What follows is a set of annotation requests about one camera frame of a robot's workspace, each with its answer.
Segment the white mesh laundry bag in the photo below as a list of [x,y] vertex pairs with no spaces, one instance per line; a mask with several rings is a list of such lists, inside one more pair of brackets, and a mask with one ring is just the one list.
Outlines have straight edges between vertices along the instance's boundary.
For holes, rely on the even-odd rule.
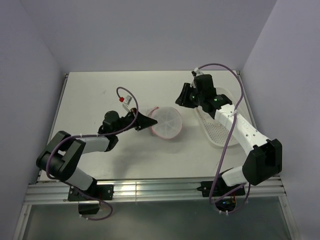
[[157,124],[149,127],[150,133],[161,139],[171,140],[177,137],[183,128],[181,114],[171,106],[150,108],[146,115],[157,121]]

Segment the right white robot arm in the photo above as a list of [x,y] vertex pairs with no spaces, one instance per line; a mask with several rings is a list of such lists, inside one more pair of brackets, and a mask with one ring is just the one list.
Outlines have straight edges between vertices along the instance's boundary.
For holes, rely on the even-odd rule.
[[175,103],[190,109],[200,107],[224,126],[246,153],[242,166],[221,174],[222,179],[216,183],[220,194],[227,195],[235,185],[243,183],[256,186],[282,171],[283,146],[280,141],[270,140],[260,133],[237,112],[225,94],[218,94],[210,74],[198,75],[192,83],[184,83]]

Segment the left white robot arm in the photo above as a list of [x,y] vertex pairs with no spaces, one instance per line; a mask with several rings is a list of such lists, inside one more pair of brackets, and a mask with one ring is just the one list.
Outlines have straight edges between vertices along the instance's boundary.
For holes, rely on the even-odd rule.
[[78,168],[81,156],[109,152],[118,143],[118,134],[130,129],[141,131],[157,123],[136,108],[122,117],[114,110],[108,111],[97,134],[72,136],[62,130],[56,133],[38,156],[36,166],[54,179],[78,188],[82,197],[91,200],[98,193],[97,180]]

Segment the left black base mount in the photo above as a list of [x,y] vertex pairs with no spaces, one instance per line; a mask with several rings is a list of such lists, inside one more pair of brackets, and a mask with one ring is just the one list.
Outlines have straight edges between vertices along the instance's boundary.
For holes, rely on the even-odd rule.
[[83,202],[98,200],[112,200],[114,185],[98,184],[90,187],[88,190],[80,190],[74,186],[70,187],[67,200],[69,202]]

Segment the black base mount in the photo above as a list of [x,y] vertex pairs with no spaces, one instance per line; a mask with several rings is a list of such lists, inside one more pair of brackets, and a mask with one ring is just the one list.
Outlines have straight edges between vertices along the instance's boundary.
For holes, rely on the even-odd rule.
[[74,186],[70,187],[67,200],[69,202],[83,202],[98,200],[112,200],[114,185],[98,184],[90,187],[88,190],[80,190]]
[[[196,188],[197,191],[201,192],[204,198],[209,197],[210,190],[212,187],[213,181],[201,181],[200,186]],[[222,195],[234,190],[235,188],[239,187],[240,184],[234,186],[227,186],[223,180],[218,179],[214,190],[213,190],[213,197],[221,197]],[[237,189],[236,191],[230,193],[228,196],[244,196],[246,194],[245,188],[242,186],[241,188]]]

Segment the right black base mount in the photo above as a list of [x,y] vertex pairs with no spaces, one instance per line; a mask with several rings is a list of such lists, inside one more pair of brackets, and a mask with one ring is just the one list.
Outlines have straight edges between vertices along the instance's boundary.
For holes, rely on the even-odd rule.
[[[212,187],[213,181],[201,181],[200,186],[196,188],[197,191],[201,192],[204,198],[209,197],[210,190]],[[218,179],[214,190],[213,190],[213,197],[221,197],[222,195],[234,190],[235,188],[239,187],[240,184],[234,186],[227,186],[223,180]],[[246,194],[245,188],[242,186],[241,188],[237,189],[236,191],[230,193],[228,196],[244,196]]]

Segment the aluminium mounting rail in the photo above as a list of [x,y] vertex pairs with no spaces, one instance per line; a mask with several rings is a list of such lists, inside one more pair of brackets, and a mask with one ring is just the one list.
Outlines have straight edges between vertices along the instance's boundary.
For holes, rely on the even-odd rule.
[[[113,185],[113,195],[108,203],[159,202],[203,200],[197,188],[212,177],[160,178],[138,180],[106,180],[99,185]],[[38,182],[29,185],[23,201],[24,205],[70,204],[70,187],[61,182]],[[280,176],[276,175],[250,188],[249,197],[283,197],[286,191]]]

